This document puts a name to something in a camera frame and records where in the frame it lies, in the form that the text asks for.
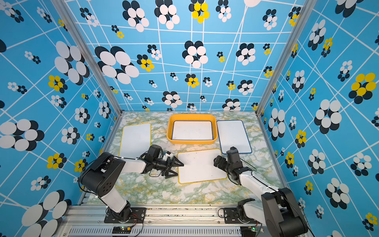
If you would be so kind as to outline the yellow-framed whiteboard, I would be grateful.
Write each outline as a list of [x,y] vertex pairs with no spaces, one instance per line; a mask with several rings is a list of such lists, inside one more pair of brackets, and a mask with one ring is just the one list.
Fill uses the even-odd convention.
[[125,126],[122,130],[119,156],[139,158],[151,146],[151,124]]
[[220,149],[178,153],[184,164],[178,168],[178,183],[181,185],[227,179],[227,173],[214,166],[214,159],[222,154]]

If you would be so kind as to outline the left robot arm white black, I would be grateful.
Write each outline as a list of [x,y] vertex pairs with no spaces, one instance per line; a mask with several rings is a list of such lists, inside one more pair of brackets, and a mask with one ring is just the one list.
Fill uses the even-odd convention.
[[178,176],[173,167],[183,166],[172,153],[164,154],[162,149],[145,152],[134,159],[104,152],[82,171],[78,181],[107,206],[107,215],[111,219],[126,223],[132,216],[132,210],[130,202],[115,187],[119,176],[125,173],[146,174],[155,169],[167,179]]

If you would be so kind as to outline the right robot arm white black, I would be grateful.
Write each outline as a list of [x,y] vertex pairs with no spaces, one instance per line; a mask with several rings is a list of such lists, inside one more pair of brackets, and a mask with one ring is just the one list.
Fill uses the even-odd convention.
[[248,224],[257,221],[268,228],[273,237],[297,237],[309,232],[302,211],[288,188],[277,188],[257,177],[253,170],[243,166],[241,159],[229,161],[221,156],[214,159],[214,166],[232,177],[238,185],[253,192],[262,202],[262,208],[253,204],[255,199],[239,201],[237,219]]

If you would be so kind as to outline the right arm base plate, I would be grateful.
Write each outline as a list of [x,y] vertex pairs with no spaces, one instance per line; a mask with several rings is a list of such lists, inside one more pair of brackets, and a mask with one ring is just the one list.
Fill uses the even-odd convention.
[[223,208],[222,216],[225,224],[259,224],[259,222],[255,219],[243,217],[237,208]]

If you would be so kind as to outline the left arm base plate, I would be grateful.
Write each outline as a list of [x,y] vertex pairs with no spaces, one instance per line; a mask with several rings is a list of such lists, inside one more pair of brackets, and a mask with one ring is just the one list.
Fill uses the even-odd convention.
[[126,207],[121,213],[116,213],[109,207],[106,209],[104,223],[111,224],[136,224],[144,223],[147,208],[145,207]]

